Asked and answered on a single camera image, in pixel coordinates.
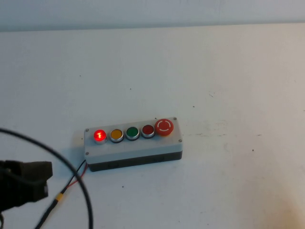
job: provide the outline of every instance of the control box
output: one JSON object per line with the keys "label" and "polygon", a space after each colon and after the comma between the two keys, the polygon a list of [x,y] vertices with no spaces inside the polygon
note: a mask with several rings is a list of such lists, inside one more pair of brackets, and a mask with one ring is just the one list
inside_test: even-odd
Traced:
{"label": "control box", "polygon": [[176,117],[89,128],[84,144],[91,171],[179,160],[183,151]]}

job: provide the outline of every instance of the electrical wire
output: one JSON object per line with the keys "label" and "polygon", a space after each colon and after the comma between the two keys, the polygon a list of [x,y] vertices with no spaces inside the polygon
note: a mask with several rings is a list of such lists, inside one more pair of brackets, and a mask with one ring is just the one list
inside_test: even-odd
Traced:
{"label": "electrical wire", "polygon": [[[77,168],[77,172],[80,170],[80,168],[82,167],[82,165],[86,162],[86,160],[84,160],[80,166]],[[87,168],[87,163],[85,166],[85,169],[81,175],[81,177],[84,176],[85,172],[86,172],[86,168]],[[37,226],[35,227],[35,229],[40,229],[42,227],[42,225],[44,224],[44,222],[46,221],[46,219],[48,218],[49,214],[52,212],[52,210],[56,207],[56,205],[58,204],[58,202],[61,200],[61,198],[63,197],[63,194],[65,193],[65,191],[73,184],[75,184],[77,182],[74,181],[71,185],[71,181],[73,180],[74,176],[71,177],[71,179],[69,180],[69,182],[66,184],[66,186],[62,189],[62,191],[56,196],[56,198],[52,201],[52,203],[50,204],[50,206],[47,208],[47,210],[44,212],[44,214],[42,215],[40,221],[38,222]]]}
{"label": "electrical wire", "polygon": [[0,229],[3,229],[3,225],[4,225],[4,218],[3,218],[3,215],[2,215],[2,214],[0,214],[0,222],[1,222]]}
{"label": "electrical wire", "polygon": [[[85,172],[86,172],[87,168],[88,168],[88,164],[86,163],[85,168],[84,168],[84,171],[83,171],[82,174],[81,174],[81,178],[85,175]],[[68,187],[71,187],[72,185],[76,184],[77,182],[78,182],[77,180],[73,181],[72,184],[69,184],[69,185],[68,185]]]}
{"label": "electrical wire", "polygon": [[56,152],[55,150],[53,150],[49,146],[31,138],[31,137],[28,137],[26,135],[17,133],[17,132],[12,131],[12,130],[4,129],[4,128],[0,128],[0,133],[4,133],[4,134],[7,134],[7,135],[14,136],[16,138],[19,138],[19,139],[22,139],[24,141],[30,142],[30,143],[48,151],[50,154],[52,154],[53,156],[58,158],[61,162],[63,162],[71,170],[71,172],[73,173],[73,175],[76,177],[77,181],[79,182],[82,192],[84,193],[85,200],[86,200],[86,205],[87,205],[87,210],[88,210],[88,217],[89,217],[89,229],[93,229],[93,210],[92,210],[92,204],[91,204],[91,201],[90,201],[88,190],[87,190],[85,184],[83,183],[83,181],[81,180],[81,177],[78,175],[77,171],[73,167],[73,165],[66,158],[64,158],[60,153]]}

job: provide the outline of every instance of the dark gray box base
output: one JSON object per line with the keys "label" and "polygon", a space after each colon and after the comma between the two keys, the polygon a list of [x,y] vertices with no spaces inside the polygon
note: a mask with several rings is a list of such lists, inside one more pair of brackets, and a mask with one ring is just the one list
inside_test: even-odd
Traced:
{"label": "dark gray box base", "polygon": [[128,166],[138,166],[156,162],[163,162],[163,161],[173,161],[173,160],[180,160],[182,157],[181,152],[169,153],[169,154],[159,154],[159,155],[152,155],[152,156],[142,156],[137,158],[130,158],[118,161],[109,161],[109,162],[102,162],[96,164],[88,164],[89,169],[92,172],[99,171],[99,170],[106,170],[106,169],[113,169],[113,168],[122,168]]}

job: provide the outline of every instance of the black cable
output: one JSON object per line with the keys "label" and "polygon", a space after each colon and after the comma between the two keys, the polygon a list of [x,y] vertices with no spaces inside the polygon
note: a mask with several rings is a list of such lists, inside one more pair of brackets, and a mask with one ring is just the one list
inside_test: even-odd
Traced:
{"label": "black cable", "polygon": [[[81,166],[82,166],[85,162],[86,162],[86,160],[83,160],[83,161],[82,161],[82,163],[80,164],[80,166],[79,166],[79,167],[77,168],[77,170],[76,170],[77,172],[80,170]],[[73,175],[73,176],[71,177],[71,179],[69,180],[69,182],[67,183],[67,185],[63,188],[63,190],[61,191],[62,194],[64,194],[64,192],[67,190],[69,184],[71,183],[71,181],[73,180],[74,177],[75,177],[75,176]]]}
{"label": "black cable", "polygon": [[52,148],[48,147],[47,145],[45,145],[33,138],[30,138],[28,136],[25,136],[25,135],[22,135],[17,132],[14,132],[14,131],[11,131],[8,129],[4,129],[4,128],[0,128],[0,133],[5,133],[8,135],[20,138],[22,140],[28,141],[46,151],[48,151],[49,153],[51,153],[52,155],[57,157],[60,161],[62,161],[71,170],[71,172],[73,173],[73,175],[76,177],[77,181],[79,182],[82,192],[84,193],[86,205],[87,205],[87,209],[88,209],[89,229],[93,229],[93,212],[92,212],[92,205],[91,205],[90,197],[89,197],[86,186],[84,185],[83,181],[81,180],[81,177],[78,175],[78,173],[76,172],[73,165],[71,165],[71,163],[67,159],[65,159],[62,155],[60,155],[58,152],[56,152]]}
{"label": "black cable", "polygon": [[3,229],[3,225],[4,225],[4,217],[3,215],[0,213],[0,222],[1,222],[1,226],[0,229]]}
{"label": "black cable", "polygon": [[[84,160],[81,165],[77,168],[76,172],[78,172],[81,168],[81,166],[86,162],[86,160]],[[59,195],[64,194],[64,192],[67,190],[69,184],[71,183],[71,181],[73,180],[75,176],[72,176],[71,179],[69,180],[68,184],[62,189],[62,191],[59,193]],[[48,218],[49,214],[51,213],[51,211],[56,207],[56,205],[59,202],[59,198],[58,196],[52,201],[52,203],[50,204],[50,206],[47,208],[47,210],[44,212],[44,214],[42,215],[39,223],[37,224],[37,226],[35,227],[35,229],[40,229],[42,227],[42,225],[44,224],[44,222],[46,221],[46,219]]]}

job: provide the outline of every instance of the red button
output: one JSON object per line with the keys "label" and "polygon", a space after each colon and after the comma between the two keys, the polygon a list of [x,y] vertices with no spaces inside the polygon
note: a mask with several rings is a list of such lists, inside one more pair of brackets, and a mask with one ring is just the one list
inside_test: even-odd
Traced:
{"label": "red button", "polygon": [[105,133],[105,131],[103,130],[97,130],[94,132],[93,138],[95,140],[96,143],[98,144],[102,144],[105,142],[107,135]]}
{"label": "red button", "polygon": [[168,119],[160,119],[154,125],[158,135],[168,136],[173,131],[173,123]]}
{"label": "red button", "polygon": [[154,136],[154,127],[152,125],[145,125],[142,128],[142,136],[144,138],[152,138]]}

